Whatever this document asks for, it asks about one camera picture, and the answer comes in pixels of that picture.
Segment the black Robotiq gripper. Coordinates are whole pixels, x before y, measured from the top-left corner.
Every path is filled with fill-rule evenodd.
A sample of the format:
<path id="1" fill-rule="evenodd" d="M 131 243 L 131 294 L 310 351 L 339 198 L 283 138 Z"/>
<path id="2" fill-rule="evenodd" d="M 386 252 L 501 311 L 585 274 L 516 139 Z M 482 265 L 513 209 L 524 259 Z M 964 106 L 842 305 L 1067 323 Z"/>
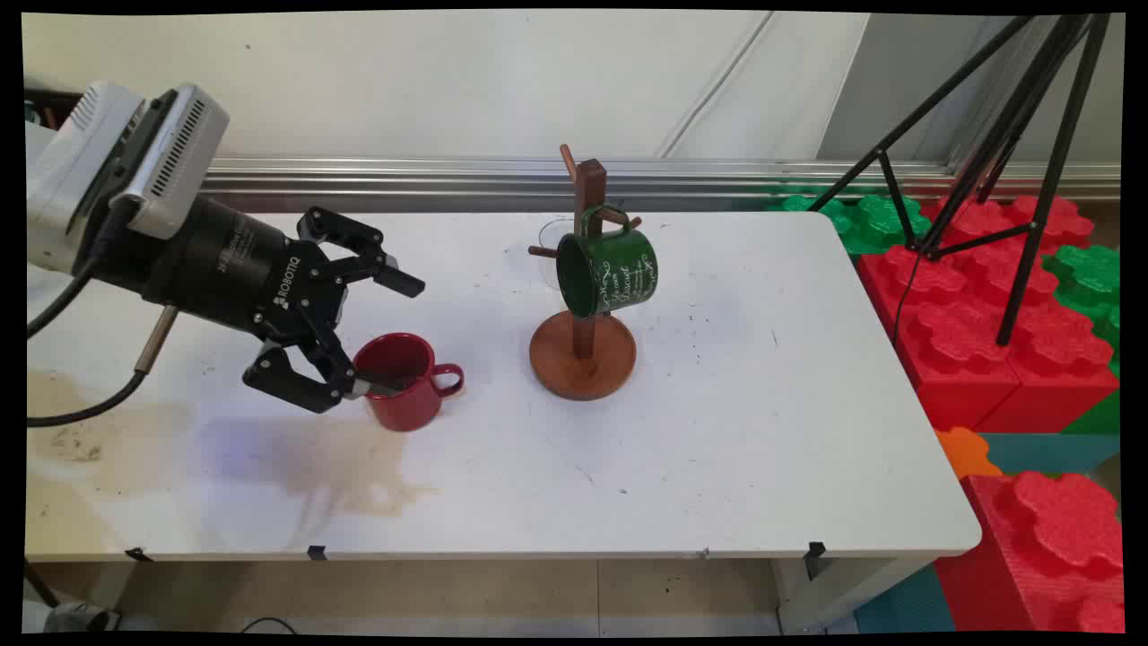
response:
<path id="1" fill-rule="evenodd" d="M 335 327 L 347 287 L 372 281 L 417 298 L 422 279 L 397 268 L 382 248 L 383 233 L 346 215 L 311 207 L 296 225 L 298 239 L 249 215 L 197 197 L 174 236 L 126 229 L 95 278 L 155 305 L 261 338 L 242 383 L 298 408 L 321 414 L 341 400 L 405 392 L 409 378 L 362 372 Z M 328 260 L 323 244 L 352 252 Z M 298 347 L 319 380 L 292 368 L 287 348 Z"/>

